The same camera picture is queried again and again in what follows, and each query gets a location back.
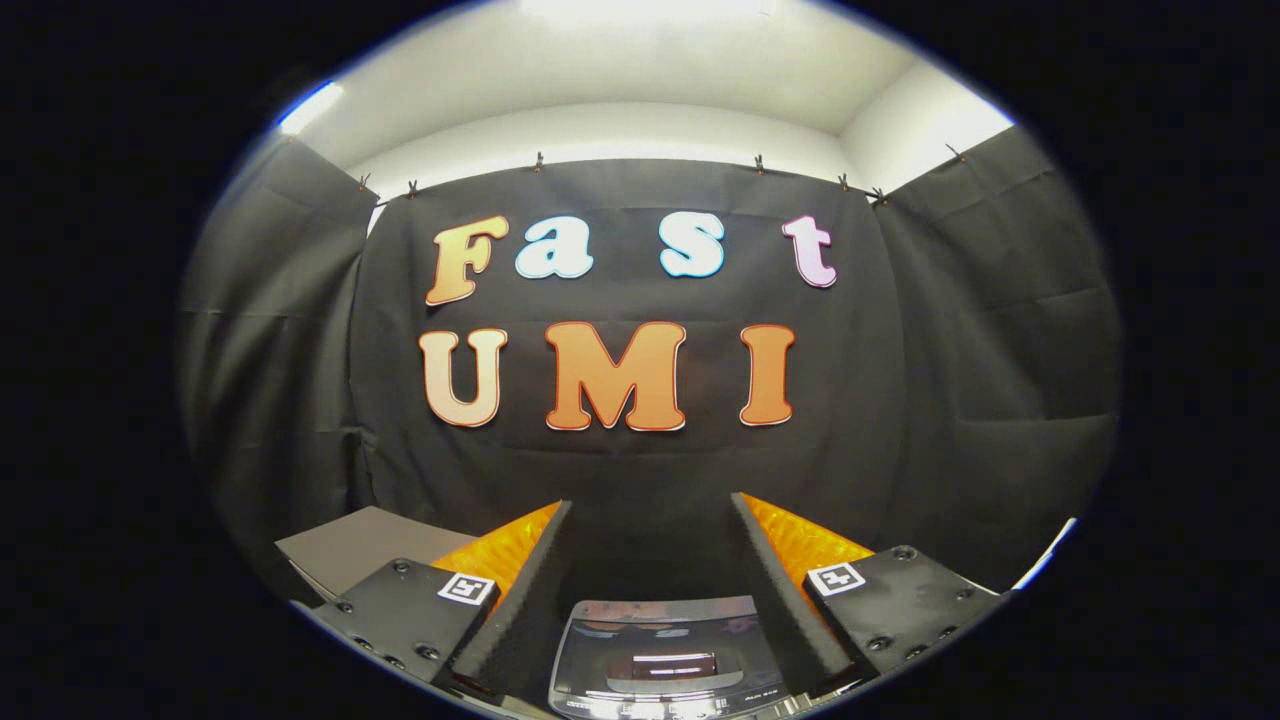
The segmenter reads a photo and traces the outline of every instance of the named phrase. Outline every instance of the cutout letter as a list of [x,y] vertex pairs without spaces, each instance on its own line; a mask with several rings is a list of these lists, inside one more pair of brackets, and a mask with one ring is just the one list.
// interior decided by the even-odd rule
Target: cutout letter
[[590,323],[556,323],[547,328],[556,347],[556,410],[547,415],[554,430],[585,430],[591,416],[582,411],[582,393],[600,424],[612,428],[634,389],[627,413],[632,430],[678,430],[685,414],[676,407],[676,352],[685,328],[675,323],[645,323],[614,364]]
[[497,215],[435,236],[440,252],[435,260],[435,286],[426,293],[426,304],[444,305],[475,292],[476,283],[467,278],[467,265],[483,273],[489,266],[489,241],[506,237],[507,229],[507,218]]
[[710,213],[672,213],[658,223],[658,237],[673,250],[658,255],[662,269],[672,277],[705,278],[724,264],[724,225]]
[[591,269],[595,261],[586,254],[586,240],[590,229],[579,218],[561,215],[534,223],[525,232],[525,246],[516,255],[516,272],[538,279],[552,273],[562,278],[580,278]]
[[787,404],[787,348],[796,333],[782,325],[751,325],[742,329],[742,342],[751,350],[751,384],[746,407],[737,414],[744,425],[778,425],[791,419]]
[[818,229],[809,215],[803,215],[782,225],[782,234],[796,246],[796,269],[804,282],[813,287],[831,287],[836,282],[836,269],[822,264],[822,245],[831,245],[831,236]]
[[460,402],[453,395],[453,348],[458,336],[451,332],[424,333],[417,338],[422,348],[422,377],[426,404],[435,416],[462,428],[479,428],[498,414],[498,348],[507,345],[506,331],[483,329],[467,336],[467,345],[476,351],[476,398]]

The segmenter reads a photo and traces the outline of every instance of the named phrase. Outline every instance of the display screen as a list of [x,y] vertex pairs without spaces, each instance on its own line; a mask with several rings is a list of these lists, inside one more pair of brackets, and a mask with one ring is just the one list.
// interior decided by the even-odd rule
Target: display screen
[[557,711],[611,720],[736,715],[787,694],[754,614],[644,623],[572,619],[550,689]]

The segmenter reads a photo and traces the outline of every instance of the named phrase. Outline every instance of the black curtain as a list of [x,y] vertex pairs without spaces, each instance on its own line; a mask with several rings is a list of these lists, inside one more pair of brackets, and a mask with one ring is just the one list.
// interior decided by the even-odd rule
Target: black curtain
[[1016,127],[873,209],[897,278],[906,423],[872,544],[914,544],[1005,591],[1110,457],[1121,338],[1102,245]]
[[[833,183],[713,163],[506,170],[393,200],[366,242],[375,199],[282,143],[224,196],[192,263],[179,356],[195,456],[276,588],[297,583],[275,539],[367,503],[480,534],[566,498],[590,538],[575,592],[732,594],[745,585],[708,519],[744,491],[1006,589],[1101,475],[1119,323],[1097,240],[1032,140],[1012,128],[965,156],[874,205]],[[723,222],[714,275],[659,265],[658,223],[677,210]],[[520,277],[525,229],[561,214],[589,224],[593,269]],[[492,215],[511,231],[472,275],[475,295],[428,307],[435,233]],[[831,233],[823,258],[840,275],[828,288],[800,278],[781,233],[800,215]],[[684,325],[686,427],[548,429],[543,333],[564,320],[591,322],[616,360],[643,322]],[[748,428],[739,332],[763,323],[796,333],[795,415]],[[416,341],[460,336],[466,400],[466,336],[486,327],[509,336],[502,406],[481,428],[454,428],[426,406]]]
[[370,503],[346,378],[376,201],[303,143],[273,142],[210,211],[180,295],[193,460],[253,569],[298,600],[317,596],[274,542]]

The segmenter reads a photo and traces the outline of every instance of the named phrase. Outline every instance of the orange letter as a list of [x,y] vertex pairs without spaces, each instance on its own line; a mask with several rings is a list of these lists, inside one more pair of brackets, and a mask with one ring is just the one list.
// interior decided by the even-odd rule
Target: orange letter
[[632,430],[678,430],[685,414],[676,407],[676,352],[685,328],[675,323],[645,323],[631,337],[622,361],[613,363],[590,323],[556,323],[547,328],[556,346],[556,410],[547,415],[554,430],[585,430],[591,416],[582,411],[582,392],[600,424],[612,428],[631,391],[635,407],[627,413]]
[[476,283],[467,278],[467,265],[483,273],[489,266],[489,240],[506,237],[507,229],[507,218],[497,215],[435,236],[440,252],[435,260],[435,286],[426,293],[426,304],[444,305],[475,292]]
[[751,325],[742,329],[742,342],[751,350],[751,384],[746,407],[737,414],[744,425],[778,425],[791,419],[787,405],[787,348],[796,333],[782,325]]
[[467,336],[467,345],[476,351],[476,398],[460,402],[453,395],[453,348],[458,336],[449,332],[424,333],[417,338],[422,348],[422,379],[426,404],[435,416],[463,428],[479,428],[498,414],[498,348],[507,345],[504,331],[483,329]]

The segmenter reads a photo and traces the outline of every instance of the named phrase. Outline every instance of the white wall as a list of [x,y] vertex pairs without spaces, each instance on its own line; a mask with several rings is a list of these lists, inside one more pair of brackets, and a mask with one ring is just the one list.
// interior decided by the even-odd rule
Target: white wall
[[417,187],[512,168],[573,160],[654,158],[707,160],[860,182],[832,135],[758,115],[658,102],[561,105],[457,126],[356,163],[353,177],[372,173],[369,188],[384,200]]
[[840,136],[860,187],[890,192],[1012,126],[1012,120],[936,67],[916,60]]
[[[384,200],[484,173],[575,160],[655,158],[755,164],[767,169],[891,192],[1012,122],[948,76],[919,60],[873,100],[840,137],[746,113],[659,102],[561,105],[457,126],[346,170],[371,174]],[[374,211],[369,227],[378,222]]]

